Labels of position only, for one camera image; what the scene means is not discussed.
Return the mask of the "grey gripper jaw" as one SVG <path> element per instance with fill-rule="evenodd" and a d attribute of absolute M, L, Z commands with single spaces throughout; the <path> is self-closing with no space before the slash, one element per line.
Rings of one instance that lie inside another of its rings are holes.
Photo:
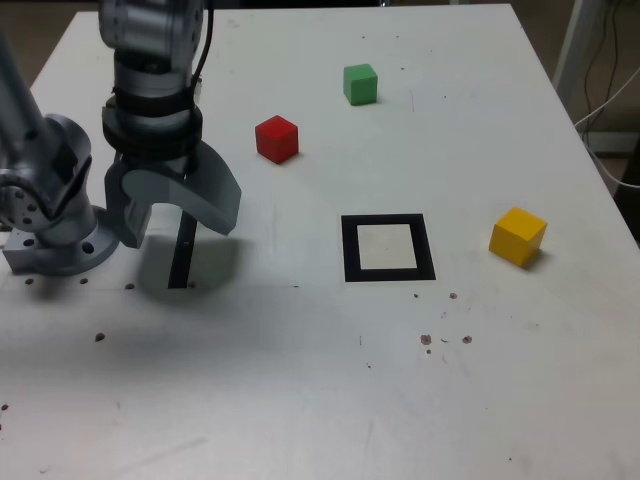
<path fill-rule="evenodd" d="M 106 216 L 120 242 L 128 248 L 139 249 L 151 217 L 152 206 L 148 202 L 133 199 L 124 191 L 123 179 L 131 170 L 132 167 L 123 158 L 123 154 L 116 153 L 104 179 Z"/>
<path fill-rule="evenodd" d="M 204 142 L 197 145 L 185 175 L 140 168 L 124 175 L 122 187 L 134 200 L 175 205 L 221 235 L 228 235 L 237 223 L 241 188 L 222 157 Z"/>

